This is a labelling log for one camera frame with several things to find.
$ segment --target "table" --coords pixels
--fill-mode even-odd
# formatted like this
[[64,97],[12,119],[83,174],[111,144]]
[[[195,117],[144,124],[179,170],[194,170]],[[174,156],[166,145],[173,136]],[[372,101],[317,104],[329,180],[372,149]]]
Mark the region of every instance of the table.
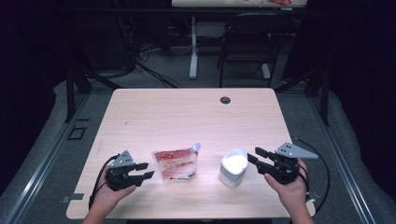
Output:
[[[291,4],[281,6],[272,3],[269,0],[172,0],[172,7],[265,7],[265,8],[281,8],[293,9],[294,7],[303,8],[306,6],[307,0],[291,0]],[[190,79],[197,78],[198,53],[196,37],[198,36],[197,28],[200,27],[203,36],[222,36],[224,24],[216,22],[210,24],[203,22],[201,25],[196,22],[195,17],[191,20],[191,63],[190,63]],[[267,64],[262,67],[264,78],[269,77]]]
[[[229,97],[224,104],[221,97]],[[163,181],[151,156],[201,143],[198,170],[188,182]],[[271,89],[120,89],[113,93],[67,216],[84,218],[95,179],[103,163],[128,149],[136,163],[155,171],[107,218],[202,219],[288,217],[277,194],[249,165],[241,184],[230,189],[219,180],[221,159],[238,147],[274,151],[290,136]],[[313,216],[315,207],[307,203]]]

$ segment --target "red and white package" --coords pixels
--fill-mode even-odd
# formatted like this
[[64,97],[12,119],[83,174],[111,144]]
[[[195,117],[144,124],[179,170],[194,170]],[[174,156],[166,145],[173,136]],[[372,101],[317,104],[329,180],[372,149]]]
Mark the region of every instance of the red and white package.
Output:
[[186,181],[191,179],[197,170],[198,152],[201,144],[192,147],[153,152],[153,157],[160,167],[163,179]]

